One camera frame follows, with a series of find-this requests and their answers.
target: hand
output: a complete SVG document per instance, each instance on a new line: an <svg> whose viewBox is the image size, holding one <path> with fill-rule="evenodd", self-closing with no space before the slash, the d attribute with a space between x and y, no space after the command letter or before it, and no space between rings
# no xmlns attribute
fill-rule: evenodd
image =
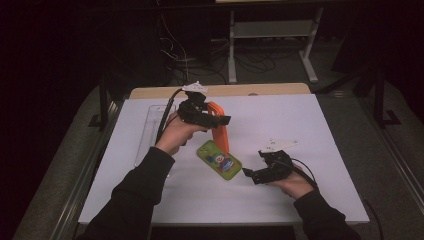
<svg viewBox="0 0 424 240"><path fill-rule="evenodd" d="M205 127L183 122L174 112L169 115L165 131L155 147L172 156L178 152L181 145L193 137L194 132L207 130Z"/></svg>
<svg viewBox="0 0 424 240"><path fill-rule="evenodd" d="M314 190L305 178L294 171L287 178L272 182L269 185L279 187L281 191L296 200Z"/></svg>

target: white tabletop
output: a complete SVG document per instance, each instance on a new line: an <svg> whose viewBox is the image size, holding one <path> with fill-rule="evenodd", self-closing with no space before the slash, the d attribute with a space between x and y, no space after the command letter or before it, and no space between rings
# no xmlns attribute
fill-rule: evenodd
<svg viewBox="0 0 424 240"><path fill-rule="evenodd" d="M185 99L176 99L175 105ZM110 199L112 189L134 167L152 105L168 99L137 99L124 103L115 130L84 205L79 222L88 223ZM230 153L243 167L259 170L258 155L270 138L298 140L286 149L313 171L329 204L346 215L349 224L368 222L362 202L346 170L315 95L208 97L230 115ZM196 156L212 134L196 133L174 156L162 202L155 207L156 225L291 225L301 219L293 200L275 187L254 185L240 171L226 181Z"/></svg>

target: green object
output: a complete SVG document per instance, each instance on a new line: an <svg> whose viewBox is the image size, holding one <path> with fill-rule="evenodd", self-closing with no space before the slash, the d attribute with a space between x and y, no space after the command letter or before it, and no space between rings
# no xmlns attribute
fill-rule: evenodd
<svg viewBox="0 0 424 240"><path fill-rule="evenodd" d="M209 140L196 151L197 156L225 180L231 180L241 169L241 162L230 153L224 153Z"/></svg>

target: person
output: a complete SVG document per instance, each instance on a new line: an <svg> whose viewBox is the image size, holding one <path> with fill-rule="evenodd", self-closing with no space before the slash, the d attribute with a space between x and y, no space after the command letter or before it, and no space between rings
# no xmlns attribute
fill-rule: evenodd
<svg viewBox="0 0 424 240"><path fill-rule="evenodd" d="M113 189L111 199L78 240L148 238L153 207L161 201L166 177L175 163L171 156L193 133L208 130L183 122L176 113L169 119L157 144ZM309 239L360 239L346 224L345 216L330 207L319 191L299 174L293 172L286 179L270 184L296 200L294 207Z"/></svg>

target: black sleeve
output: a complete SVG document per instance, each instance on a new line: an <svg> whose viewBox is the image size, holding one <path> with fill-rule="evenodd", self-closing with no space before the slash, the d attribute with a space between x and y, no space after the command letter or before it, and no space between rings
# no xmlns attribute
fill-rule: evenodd
<svg viewBox="0 0 424 240"><path fill-rule="evenodd" d="M141 164L114 188L109 202L78 240L147 239L153 206L161 200L166 176L174 162L165 152L150 148Z"/></svg>
<svg viewBox="0 0 424 240"><path fill-rule="evenodd" d="M318 191L312 191L294 203L303 220L308 239L361 239L345 222L345 215L330 207Z"/></svg>

